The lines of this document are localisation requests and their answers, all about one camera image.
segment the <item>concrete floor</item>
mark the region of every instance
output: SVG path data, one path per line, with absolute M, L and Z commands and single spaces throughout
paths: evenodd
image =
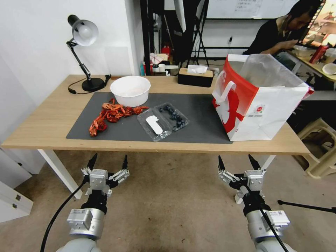
M 94 152 L 57 151 L 74 179 Z M 108 199 L 102 251 L 254 251 L 235 191 L 217 177 L 217 156 L 210 154 L 127 153 L 130 177 Z M 117 171 L 125 153 L 99 152 L 96 168 Z M 233 173 L 251 169 L 247 155 L 222 155 Z M 297 251 L 334 251 L 336 216 L 332 213 L 279 206 L 277 200 L 323 207 L 336 206 L 336 174 L 308 177 L 291 156 L 278 156 L 266 173 L 264 194 L 273 209 L 291 220 L 283 240 Z M 39 251 L 51 217 L 69 191 L 45 165 L 40 174 L 17 188 L 34 201 L 30 216 L 0 224 L 1 251 Z M 86 201 L 71 200 L 56 219 L 46 251 L 67 241 L 66 219 Z

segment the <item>red and white paper bag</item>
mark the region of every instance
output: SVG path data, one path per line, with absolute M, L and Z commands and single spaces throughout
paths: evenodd
M 249 57 L 229 54 L 212 93 L 231 141 L 272 139 L 300 101 L 312 94 L 306 83 L 271 55 Z M 245 62 L 241 73 L 254 85 L 231 68 L 231 61 Z

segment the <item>desk lamp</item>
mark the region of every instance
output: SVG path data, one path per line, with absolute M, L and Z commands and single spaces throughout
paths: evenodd
M 76 15 L 70 15 L 68 17 L 68 23 L 72 27 L 72 39 L 69 40 L 66 44 L 71 49 L 71 52 L 78 61 L 80 68 L 86 75 L 86 81 L 82 83 L 83 90 L 88 92 L 94 92 L 104 88 L 106 86 L 105 82 L 99 78 L 91 78 L 90 71 L 79 60 L 78 56 L 74 51 L 74 47 L 76 45 L 90 46 L 96 41 L 98 37 L 97 26 L 88 20 L 79 19 Z

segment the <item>plastic stool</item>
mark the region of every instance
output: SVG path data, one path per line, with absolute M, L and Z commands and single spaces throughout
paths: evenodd
M 309 167 L 306 172 L 309 176 L 320 179 L 328 174 L 336 172 L 336 131 L 331 128 L 322 118 L 308 124 L 299 134 L 299 138 L 303 140 L 312 132 L 321 132 L 324 130 L 327 132 L 331 138 L 334 140 L 334 146 L 330 148 L 322 157 L 319 159 L 313 154 L 309 156 L 304 156 L 303 158 L 309 163 Z

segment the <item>lamp arm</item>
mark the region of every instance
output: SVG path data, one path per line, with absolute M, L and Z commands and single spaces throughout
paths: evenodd
M 91 81 L 91 73 L 90 71 L 86 68 L 86 66 L 80 61 L 80 59 L 78 58 L 77 54 L 75 53 L 74 47 L 77 45 L 75 42 L 73 42 L 73 38 L 71 40 L 69 40 L 66 44 L 69 46 L 72 54 L 75 56 L 77 62 L 79 63 L 80 68 L 82 69 L 82 71 L 85 73 L 86 78 L 88 79 L 88 81 Z

